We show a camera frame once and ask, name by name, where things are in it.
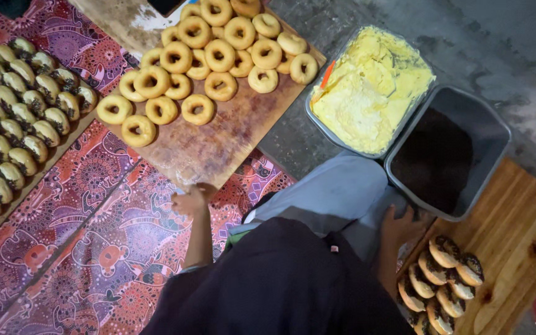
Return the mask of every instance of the red patterned fabric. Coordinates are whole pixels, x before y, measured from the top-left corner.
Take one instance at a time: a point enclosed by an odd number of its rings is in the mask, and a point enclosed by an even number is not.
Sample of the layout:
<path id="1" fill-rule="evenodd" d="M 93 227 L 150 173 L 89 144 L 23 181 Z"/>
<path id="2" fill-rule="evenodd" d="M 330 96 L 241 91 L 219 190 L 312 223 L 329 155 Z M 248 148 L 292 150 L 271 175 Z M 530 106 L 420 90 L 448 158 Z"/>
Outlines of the red patterned fabric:
<path id="1" fill-rule="evenodd" d="M 136 61 L 65 1 L 0 15 L 0 43 L 24 36 L 103 95 Z M 292 184 L 254 151 L 211 204 L 214 255 L 263 194 Z M 190 222 L 176 190 L 94 121 L 0 227 L 0 333 L 138 333 L 181 270 Z"/>

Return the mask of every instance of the wooden board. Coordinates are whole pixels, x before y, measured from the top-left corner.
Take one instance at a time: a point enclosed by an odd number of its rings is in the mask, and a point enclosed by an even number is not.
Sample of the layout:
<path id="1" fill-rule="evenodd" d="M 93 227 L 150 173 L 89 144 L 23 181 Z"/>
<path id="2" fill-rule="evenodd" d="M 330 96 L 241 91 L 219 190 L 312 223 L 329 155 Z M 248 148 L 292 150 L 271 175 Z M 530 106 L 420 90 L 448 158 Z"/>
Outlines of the wooden board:
<path id="1" fill-rule="evenodd" d="M 404 263 L 416 262 L 430 237 L 450 236 L 479 257 L 485 283 L 456 320 L 455 334 L 509 334 L 536 298 L 536 179 L 504 159 L 463 222 L 438 219 Z"/>
<path id="2" fill-rule="evenodd" d="M 269 8 L 265 10 L 277 17 Z M 279 21 L 284 31 L 297 34 Z M 309 53 L 320 67 L 326 62 L 313 45 Z M 252 90 L 247 78 L 238 78 L 237 82 L 239 88 L 233 99 L 216 102 L 216 114 L 210 123 L 196 126 L 179 116 L 171 124 L 159 126 L 152 144 L 134 150 L 177 186 L 207 182 L 220 188 L 305 88 L 280 73 L 278 87 L 268 94 Z M 204 81 L 193 83 L 194 93 L 204 94 Z M 118 88 L 112 94 L 119 95 Z M 136 114 L 145 114 L 144 107 L 145 103 L 136 103 Z M 122 138 L 120 126 L 105 125 Z"/>
<path id="3" fill-rule="evenodd" d="M 88 86 L 84 81 L 82 81 L 82 86 Z M 57 163 L 59 158 L 63 156 L 63 153 L 78 139 L 78 137 L 84 132 L 84 130 L 91 124 L 96 111 L 91 111 L 88 114 L 81 115 L 80 119 L 77 122 L 71 122 L 70 133 L 67 136 L 61 137 L 61 143 L 55 148 L 49 148 L 49 158 L 44 164 L 40 164 L 39 171 L 31 177 L 26 178 L 26 185 L 22 188 L 20 193 L 14 193 L 14 200 L 7 205 L 3 205 L 3 212 L 0 215 L 0 226 L 7 220 L 7 217 L 18 207 L 20 202 L 24 200 L 26 195 L 39 181 L 49 172 L 49 170 Z"/>

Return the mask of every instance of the plastic container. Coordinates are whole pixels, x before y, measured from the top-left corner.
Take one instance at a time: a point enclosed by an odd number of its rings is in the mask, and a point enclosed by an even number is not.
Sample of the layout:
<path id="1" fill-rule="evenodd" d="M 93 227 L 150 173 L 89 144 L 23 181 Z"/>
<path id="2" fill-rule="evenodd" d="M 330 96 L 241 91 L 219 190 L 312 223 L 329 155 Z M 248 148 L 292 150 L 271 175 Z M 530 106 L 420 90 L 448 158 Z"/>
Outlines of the plastic container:
<path id="1" fill-rule="evenodd" d="M 444 213 L 421 200 L 400 182 L 391 170 L 392 160 L 398 150 L 430 106 L 468 133 L 472 140 L 473 163 L 466 186 L 460 193 L 452 213 Z M 510 128 L 488 103 L 456 87 L 440 85 L 431 91 L 406 131 L 391 148 L 385 158 L 384 168 L 391 182 L 418 206 L 448 221 L 462 221 L 468 216 L 506 153 L 510 139 Z"/>
<path id="2" fill-rule="evenodd" d="M 399 34 L 395 34 L 395 33 L 392 33 L 392 32 L 389 32 L 387 31 L 386 29 L 382 29 L 380 27 L 376 27 L 376 26 L 365 26 L 365 27 L 375 27 L 379 30 L 382 30 L 383 32 L 386 32 L 386 33 L 389 33 L 391 35 L 394 35 L 404 41 L 405 38 L 400 36 Z M 336 59 L 337 61 L 340 59 L 340 57 L 344 54 L 344 52 L 346 51 L 346 48 L 347 46 L 353 42 L 355 40 L 355 38 L 357 37 L 357 35 L 363 30 L 363 28 L 365 27 L 360 27 L 360 28 L 357 28 L 353 31 L 353 33 L 351 34 L 350 38 L 348 38 L 347 42 L 345 43 L 345 45 L 337 52 L 337 56 Z M 418 50 L 413 44 L 411 44 L 410 42 L 406 41 L 413 49 L 415 50 Z M 427 61 L 425 61 L 425 64 L 428 66 L 429 70 L 434 73 L 434 71 L 432 70 L 431 68 L 431 65 L 429 65 L 429 63 Z M 326 72 L 326 68 L 327 67 L 324 67 L 320 73 L 320 76 L 318 77 L 318 80 L 316 80 L 316 83 L 317 85 L 320 85 L 320 83 L 322 83 L 322 80 L 324 78 L 324 74 Z M 362 151 L 358 151 L 358 150 L 355 150 L 353 148 L 351 148 L 350 146 L 346 145 L 345 142 L 343 142 L 340 138 L 338 138 L 338 136 L 332 132 L 330 130 L 330 128 L 328 128 L 325 124 L 322 123 L 322 121 L 320 121 L 320 119 L 311 111 L 311 108 L 310 108 L 310 101 L 311 101 L 311 97 L 313 96 L 313 91 L 311 91 L 308 95 L 307 95 L 307 98 L 306 98 L 306 103 L 305 103 L 305 108 L 306 108 L 306 113 L 307 113 L 307 116 L 310 118 L 310 120 L 317 126 L 318 129 L 320 129 L 320 131 L 322 131 L 322 133 L 324 134 L 324 136 L 329 139 L 332 143 L 334 143 L 335 145 L 341 147 L 341 148 L 345 148 L 347 149 L 348 151 L 352 151 L 356 154 L 359 154 L 363 157 L 367 157 L 369 159 L 378 159 L 378 158 L 381 158 L 383 157 L 384 155 L 386 155 L 386 152 L 390 149 L 390 147 L 392 146 L 392 144 L 394 143 L 394 141 L 396 140 L 396 138 L 398 137 L 398 135 L 400 134 L 400 132 L 403 130 L 404 126 L 406 125 L 407 121 L 411 118 L 411 116 L 413 115 L 413 113 L 415 112 L 415 110 L 417 109 L 417 107 L 419 106 L 419 104 L 421 103 L 421 101 L 423 101 L 423 99 L 425 98 L 425 96 L 427 95 L 427 92 L 428 90 L 431 88 L 431 86 L 433 86 L 435 80 L 433 80 L 431 83 L 429 83 L 429 86 L 428 88 L 423 92 L 422 95 L 420 95 L 419 97 L 417 97 L 417 99 L 415 99 L 415 101 L 413 102 L 413 104 L 409 107 L 409 109 L 407 110 L 407 112 L 404 114 L 403 118 L 400 120 L 400 123 L 398 124 L 398 127 L 396 128 L 396 130 L 394 131 L 394 133 L 392 134 L 392 138 L 390 139 L 390 141 L 388 142 L 388 145 L 386 146 L 386 149 L 382 150 L 380 153 L 377 153 L 377 154 L 373 154 L 373 153 L 364 153 Z"/>

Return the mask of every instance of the person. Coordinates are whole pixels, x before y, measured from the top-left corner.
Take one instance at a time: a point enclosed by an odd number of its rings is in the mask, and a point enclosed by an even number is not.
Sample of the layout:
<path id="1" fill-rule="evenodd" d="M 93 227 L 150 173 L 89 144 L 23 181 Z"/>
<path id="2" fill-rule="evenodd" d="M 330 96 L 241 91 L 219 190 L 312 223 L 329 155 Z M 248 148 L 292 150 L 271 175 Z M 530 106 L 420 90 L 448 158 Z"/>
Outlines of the person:
<path id="1" fill-rule="evenodd" d="M 396 297 L 399 248 L 426 216 L 373 160 L 343 152 L 273 194 L 229 231 L 212 262 L 204 186 L 174 194 L 192 218 L 184 270 L 142 334 L 411 334 Z"/>

